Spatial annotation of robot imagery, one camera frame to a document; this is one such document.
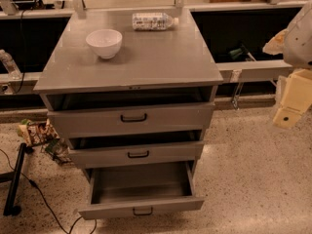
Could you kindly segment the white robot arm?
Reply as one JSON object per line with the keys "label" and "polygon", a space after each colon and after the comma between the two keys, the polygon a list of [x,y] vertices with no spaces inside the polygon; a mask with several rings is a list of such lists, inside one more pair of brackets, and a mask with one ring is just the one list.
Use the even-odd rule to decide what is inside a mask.
{"label": "white robot arm", "polygon": [[282,54],[284,62],[294,68],[281,78],[281,96],[273,124],[283,129],[293,127],[312,104],[312,1],[304,4],[288,27],[267,42],[262,51]]}

